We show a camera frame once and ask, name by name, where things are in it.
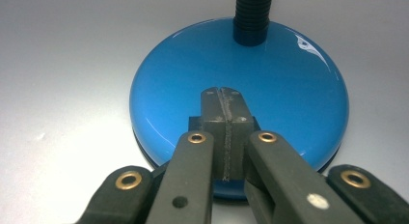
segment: black plastic part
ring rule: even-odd
[[[327,182],[366,223],[409,223],[409,205],[368,171],[351,165],[336,166],[329,171]]]
[[[250,136],[247,153],[259,174],[247,180],[257,187],[263,183],[275,204],[272,220],[264,223],[363,223],[360,217],[331,189],[319,174],[279,134],[256,131]],[[246,188],[246,196],[254,213],[272,211],[260,209],[264,202],[259,190]]]
[[[146,223],[210,223],[212,158],[211,134],[180,136]]]
[[[168,168],[169,161],[162,164],[160,167],[153,170],[150,174],[153,177],[153,182],[150,186],[150,191],[148,197],[145,198],[145,209],[139,213],[139,218],[136,223],[145,223],[147,220],[150,208],[156,198],[157,191],[159,190],[160,184],[162,183],[163,177],[165,176],[166,170]]]
[[[271,0],[236,0],[233,38],[245,46],[256,46],[267,37]]]
[[[268,193],[259,189],[248,181],[244,183],[247,201],[252,207],[253,214],[259,224],[274,223],[275,204]]]
[[[137,172],[141,182],[132,189],[116,187],[117,178],[125,172]],[[152,185],[149,170],[137,166],[127,166],[116,170],[96,191],[77,224],[133,224],[144,223],[149,203],[146,200]]]
[[[214,137],[214,178],[243,180],[243,152],[254,120],[243,96],[234,89],[216,87],[201,94],[202,129]]]

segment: blue lamp base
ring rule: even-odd
[[[188,118],[201,114],[201,91],[239,91],[262,129],[280,133],[318,170],[337,151],[348,97],[329,56],[304,35],[270,22],[267,39],[248,47],[232,38],[232,19],[209,20],[161,42],[137,70],[130,114],[140,147],[156,165],[170,160]],[[243,182],[215,182],[219,198],[245,199]]]

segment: lamp base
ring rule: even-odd
[[[262,129],[280,133],[316,170],[337,151],[348,97],[329,56],[302,34],[270,22],[267,39],[248,47],[232,38],[232,19],[201,22],[161,42],[132,83],[130,114],[140,147],[156,165],[170,160],[188,118],[201,114],[201,91],[235,88]],[[245,199],[242,182],[215,182],[219,198]]]

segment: hole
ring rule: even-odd
[[[175,208],[182,209],[187,206],[187,198],[183,196],[177,196],[172,204]]]
[[[202,140],[202,136],[201,136],[201,135],[192,135],[192,140],[194,140],[194,141],[201,141],[201,140]]]
[[[125,178],[123,178],[123,180],[121,181],[123,184],[130,184],[130,183],[134,183],[136,181],[136,178],[134,176],[127,176]]]
[[[259,139],[264,142],[272,143],[277,140],[277,137],[271,133],[264,132],[259,134]]]
[[[194,133],[194,134],[189,135],[187,139],[191,143],[199,144],[205,141],[205,136],[200,133]]]
[[[347,184],[356,188],[368,188],[370,187],[370,180],[364,174],[354,171],[346,170],[341,173],[341,178]]]
[[[364,183],[364,180],[356,175],[348,175],[348,178],[355,183]]]

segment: clamp jaw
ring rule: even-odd
[[[259,130],[240,93],[202,92],[172,159],[127,166],[96,191],[78,224],[210,223],[213,180],[244,180],[258,223],[409,223],[409,205],[351,165],[319,175],[278,133]]]

